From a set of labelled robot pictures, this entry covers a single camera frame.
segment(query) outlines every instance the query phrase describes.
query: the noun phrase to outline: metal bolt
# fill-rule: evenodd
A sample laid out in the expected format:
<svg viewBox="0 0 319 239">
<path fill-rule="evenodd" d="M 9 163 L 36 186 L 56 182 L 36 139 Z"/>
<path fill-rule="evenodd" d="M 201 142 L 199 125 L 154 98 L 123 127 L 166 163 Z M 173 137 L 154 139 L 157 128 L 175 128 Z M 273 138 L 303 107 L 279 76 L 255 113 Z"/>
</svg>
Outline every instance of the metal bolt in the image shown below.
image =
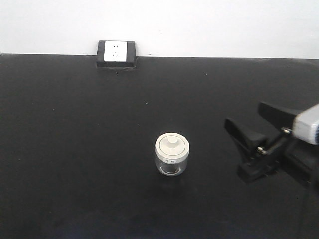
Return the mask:
<svg viewBox="0 0 319 239">
<path fill-rule="evenodd" d="M 291 129 L 289 128 L 282 128 L 281 129 L 285 134 L 291 134 Z"/>
<path fill-rule="evenodd" d="M 264 150 L 263 147 L 258 147 L 258 148 L 257 148 L 257 151 L 258 151 L 259 153 L 261 153 L 262 155 L 266 155 L 266 154 L 268 153 L 266 150 Z"/>
</svg>

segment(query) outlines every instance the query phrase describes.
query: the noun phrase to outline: black table surface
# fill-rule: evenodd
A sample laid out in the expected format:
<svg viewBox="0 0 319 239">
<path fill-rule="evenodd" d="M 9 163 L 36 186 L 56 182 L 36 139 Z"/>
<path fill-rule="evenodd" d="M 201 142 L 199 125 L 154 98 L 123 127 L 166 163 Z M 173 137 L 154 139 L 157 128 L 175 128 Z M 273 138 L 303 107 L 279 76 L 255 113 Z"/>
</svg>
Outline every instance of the black table surface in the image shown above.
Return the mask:
<svg viewBox="0 0 319 239">
<path fill-rule="evenodd" d="M 110 70 L 95 56 L 0 56 L 0 238 L 318 238 L 316 221 L 301 230 L 305 188 L 285 172 L 244 184 L 223 128 L 232 117 L 275 136 L 258 102 L 306 109 L 318 76 L 319 60 L 140 57 Z M 166 132 L 190 143 L 177 177 L 154 163 Z"/>
</svg>

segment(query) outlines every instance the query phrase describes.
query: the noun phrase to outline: clear glass jar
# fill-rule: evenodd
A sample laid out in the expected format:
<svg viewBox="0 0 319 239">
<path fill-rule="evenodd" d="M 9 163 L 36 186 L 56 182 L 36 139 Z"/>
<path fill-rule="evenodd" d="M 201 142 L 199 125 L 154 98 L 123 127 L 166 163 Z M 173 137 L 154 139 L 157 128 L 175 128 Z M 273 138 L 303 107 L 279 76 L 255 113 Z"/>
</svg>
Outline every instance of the clear glass jar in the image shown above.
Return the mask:
<svg viewBox="0 0 319 239">
<path fill-rule="evenodd" d="M 155 143 L 155 165 L 166 176 L 177 176 L 187 167 L 189 143 L 177 133 L 166 133 Z"/>
</svg>

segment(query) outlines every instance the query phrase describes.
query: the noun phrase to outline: robotic arm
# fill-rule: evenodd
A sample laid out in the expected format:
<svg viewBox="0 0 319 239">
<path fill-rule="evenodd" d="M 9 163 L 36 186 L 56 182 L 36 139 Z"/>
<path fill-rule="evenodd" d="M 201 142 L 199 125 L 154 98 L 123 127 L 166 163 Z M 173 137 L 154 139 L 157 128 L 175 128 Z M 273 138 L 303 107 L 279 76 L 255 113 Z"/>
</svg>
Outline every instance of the robotic arm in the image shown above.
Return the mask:
<svg viewBox="0 0 319 239">
<path fill-rule="evenodd" d="M 225 120 L 242 158 L 238 176 L 250 183 L 283 169 L 305 187 L 312 183 L 319 192 L 319 104 L 298 111 L 261 102 L 258 113 L 279 131 L 273 140 Z"/>
</svg>

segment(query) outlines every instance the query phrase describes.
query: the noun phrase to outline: electrical outlet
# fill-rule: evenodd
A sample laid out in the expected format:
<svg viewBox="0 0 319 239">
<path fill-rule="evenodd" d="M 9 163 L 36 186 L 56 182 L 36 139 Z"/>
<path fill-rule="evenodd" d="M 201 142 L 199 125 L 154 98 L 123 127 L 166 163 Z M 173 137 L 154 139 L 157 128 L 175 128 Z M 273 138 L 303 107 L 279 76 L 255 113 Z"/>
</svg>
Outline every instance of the electrical outlet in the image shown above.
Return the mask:
<svg viewBox="0 0 319 239">
<path fill-rule="evenodd" d="M 105 41 L 104 61 L 126 61 L 126 41 Z"/>
<path fill-rule="evenodd" d="M 96 64 L 107 68 L 135 68 L 134 41 L 99 41 Z"/>
</svg>

